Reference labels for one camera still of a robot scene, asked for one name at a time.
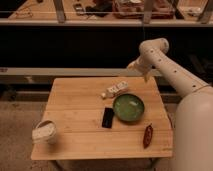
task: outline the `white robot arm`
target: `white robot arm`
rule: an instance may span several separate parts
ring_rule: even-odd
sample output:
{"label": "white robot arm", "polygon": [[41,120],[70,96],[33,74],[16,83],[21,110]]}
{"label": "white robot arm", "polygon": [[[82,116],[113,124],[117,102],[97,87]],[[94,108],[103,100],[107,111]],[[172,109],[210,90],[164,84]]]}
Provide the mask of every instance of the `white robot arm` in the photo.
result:
{"label": "white robot arm", "polygon": [[173,171],[212,171],[213,88],[169,59],[168,49],[164,38],[144,41],[129,68],[146,75],[155,66],[183,97],[176,111]]}

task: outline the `table top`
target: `table top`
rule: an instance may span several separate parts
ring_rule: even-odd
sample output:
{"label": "table top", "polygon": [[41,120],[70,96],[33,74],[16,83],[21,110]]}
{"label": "table top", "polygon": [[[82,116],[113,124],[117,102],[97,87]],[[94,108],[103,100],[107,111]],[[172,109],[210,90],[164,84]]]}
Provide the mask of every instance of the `table top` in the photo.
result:
{"label": "table top", "polygon": [[[103,100],[101,93],[121,81],[128,82],[128,93],[144,101],[144,115],[135,124],[115,116],[112,128],[103,128],[104,108],[112,107],[113,98]],[[58,140],[54,145],[35,144],[33,160],[172,156],[173,132],[153,77],[147,83],[142,77],[57,78],[42,120],[55,122]],[[150,124],[153,138],[144,149],[143,135]]]}

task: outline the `green bowl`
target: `green bowl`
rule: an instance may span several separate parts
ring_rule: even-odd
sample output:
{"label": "green bowl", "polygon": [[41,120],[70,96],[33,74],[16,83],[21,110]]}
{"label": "green bowl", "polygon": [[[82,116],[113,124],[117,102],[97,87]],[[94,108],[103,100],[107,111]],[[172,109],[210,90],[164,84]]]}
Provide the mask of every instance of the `green bowl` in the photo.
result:
{"label": "green bowl", "polygon": [[144,113],[143,101],[133,94],[122,94],[115,98],[113,111],[122,121],[138,121]]}

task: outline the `black phone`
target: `black phone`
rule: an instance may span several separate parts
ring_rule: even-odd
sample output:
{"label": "black phone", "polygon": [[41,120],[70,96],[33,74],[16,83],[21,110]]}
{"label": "black phone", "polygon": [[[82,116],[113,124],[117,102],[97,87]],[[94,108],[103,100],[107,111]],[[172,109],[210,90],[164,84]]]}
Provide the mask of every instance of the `black phone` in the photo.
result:
{"label": "black phone", "polygon": [[102,120],[102,127],[104,128],[111,128],[112,127],[112,120],[113,120],[114,112],[112,108],[105,108],[104,109],[104,116]]}
{"label": "black phone", "polygon": [[77,15],[85,15],[85,10],[81,3],[74,4],[73,8],[75,9]]}

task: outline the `chili pepper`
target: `chili pepper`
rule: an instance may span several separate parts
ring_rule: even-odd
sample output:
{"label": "chili pepper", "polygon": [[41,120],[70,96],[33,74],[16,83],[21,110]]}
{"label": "chili pepper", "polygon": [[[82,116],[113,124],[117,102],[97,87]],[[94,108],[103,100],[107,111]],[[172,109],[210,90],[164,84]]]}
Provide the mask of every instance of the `chili pepper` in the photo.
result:
{"label": "chili pepper", "polygon": [[143,147],[147,148],[152,140],[153,128],[152,124],[146,127],[143,137]]}

